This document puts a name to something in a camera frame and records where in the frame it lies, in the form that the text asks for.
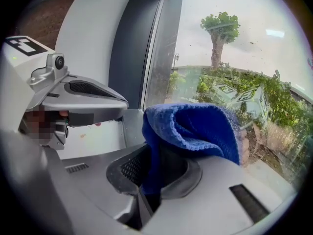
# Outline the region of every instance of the blue cloth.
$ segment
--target blue cloth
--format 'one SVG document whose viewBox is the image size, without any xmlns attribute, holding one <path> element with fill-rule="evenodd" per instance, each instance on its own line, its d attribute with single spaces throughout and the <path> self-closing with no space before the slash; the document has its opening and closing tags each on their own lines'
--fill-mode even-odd
<svg viewBox="0 0 313 235">
<path fill-rule="evenodd" d="M 145 194 L 159 193 L 160 143 L 215 155 L 240 163 L 239 125 L 230 111 L 209 103 L 158 104 L 143 115 L 142 134 L 151 147 L 151 169 L 142 187 Z"/>
</svg>

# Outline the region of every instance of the vent grille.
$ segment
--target vent grille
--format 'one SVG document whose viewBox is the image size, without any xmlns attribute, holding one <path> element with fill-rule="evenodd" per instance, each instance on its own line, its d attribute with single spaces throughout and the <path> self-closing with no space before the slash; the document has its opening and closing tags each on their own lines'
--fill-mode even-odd
<svg viewBox="0 0 313 235">
<path fill-rule="evenodd" d="M 80 170 L 84 170 L 89 168 L 89 166 L 87 164 L 76 164 L 76 165 L 71 165 L 71 166 L 67 166 L 65 167 L 65 170 L 67 170 L 67 172 L 69 174 L 80 171 Z"/>
<path fill-rule="evenodd" d="M 69 88 L 76 93 L 85 93 L 85 94 L 91 94 L 91 95 L 97 95 L 97 96 L 108 96 L 108 97 L 114 97 L 110 95 L 109 93 L 103 91 L 102 89 L 86 82 L 70 82 Z"/>
<path fill-rule="evenodd" d="M 135 158 L 121 166 L 121 172 L 138 187 L 142 184 L 150 169 L 149 152 L 141 152 Z"/>
<path fill-rule="evenodd" d="M 244 185 L 232 186 L 229 189 L 254 223 L 259 222 L 269 214 L 269 211 Z"/>
</svg>

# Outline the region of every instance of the glass window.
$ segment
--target glass window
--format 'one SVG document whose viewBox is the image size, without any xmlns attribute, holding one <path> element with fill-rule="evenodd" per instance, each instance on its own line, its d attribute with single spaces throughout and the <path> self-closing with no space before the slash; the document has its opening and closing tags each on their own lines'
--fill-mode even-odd
<svg viewBox="0 0 313 235">
<path fill-rule="evenodd" d="M 293 195 L 313 149 L 312 53 L 293 13 L 282 0 L 182 0 L 171 36 L 165 4 L 144 107 L 210 102 L 235 111 L 249 144 L 243 168 L 282 199 Z"/>
</svg>

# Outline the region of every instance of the dirt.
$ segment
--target dirt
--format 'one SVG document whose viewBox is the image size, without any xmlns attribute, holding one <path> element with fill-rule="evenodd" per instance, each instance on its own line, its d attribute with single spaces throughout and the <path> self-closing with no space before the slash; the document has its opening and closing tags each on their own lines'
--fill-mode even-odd
<svg viewBox="0 0 313 235">
<path fill-rule="evenodd" d="M 45 0 L 20 18 L 20 35 L 55 48 L 62 22 L 74 0 Z"/>
<path fill-rule="evenodd" d="M 282 176 L 288 183 L 293 186 L 298 186 L 300 179 L 297 178 L 296 174 L 290 168 L 289 164 L 285 164 L 279 157 L 270 150 L 266 145 L 257 142 L 257 138 L 253 128 L 247 128 L 247 136 L 250 143 L 250 156 L 246 165 L 251 165 L 262 160 L 280 176 Z"/>
</svg>

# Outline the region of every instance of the overcast sky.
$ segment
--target overcast sky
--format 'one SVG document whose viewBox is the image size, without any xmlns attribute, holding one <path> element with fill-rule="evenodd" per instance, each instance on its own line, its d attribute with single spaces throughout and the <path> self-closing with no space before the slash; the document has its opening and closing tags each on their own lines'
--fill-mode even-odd
<svg viewBox="0 0 313 235">
<path fill-rule="evenodd" d="M 222 62 L 269 76 L 279 70 L 282 81 L 291 82 L 313 99 L 309 44 L 282 0 L 183 0 L 175 66 L 211 65 L 211 38 L 200 23 L 202 18 L 223 11 L 238 16 L 241 26 L 239 37 L 224 45 Z"/>
</svg>

